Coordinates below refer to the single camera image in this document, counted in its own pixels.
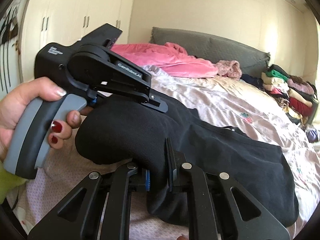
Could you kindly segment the left hand red nails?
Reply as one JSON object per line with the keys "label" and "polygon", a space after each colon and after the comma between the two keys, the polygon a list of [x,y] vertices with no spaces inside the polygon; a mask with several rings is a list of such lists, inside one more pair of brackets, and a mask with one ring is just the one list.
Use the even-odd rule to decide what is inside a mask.
{"label": "left hand red nails", "polygon": [[[1,161],[7,156],[15,127],[27,105],[35,98],[45,101],[60,100],[66,91],[47,77],[41,77],[22,83],[1,100]],[[88,115],[93,108],[85,107],[81,111],[70,111],[66,121],[54,120],[50,126],[48,143],[54,149],[61,149],[64,141],[72,135],[73,129],[79,128],[82,116]]]}

